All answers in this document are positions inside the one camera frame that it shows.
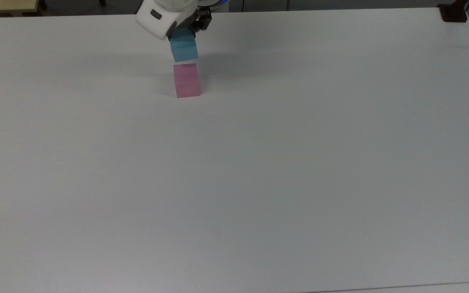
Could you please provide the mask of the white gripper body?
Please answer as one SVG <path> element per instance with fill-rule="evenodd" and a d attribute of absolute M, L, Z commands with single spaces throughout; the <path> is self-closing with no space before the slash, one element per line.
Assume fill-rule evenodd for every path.
<path fill-rule="evenodd" d="M 165 40 L 168 28 L 181 25 L 197 9 L 197 0 L 144 0 L 135 15 L 136 22 L 154 37 Z"/>

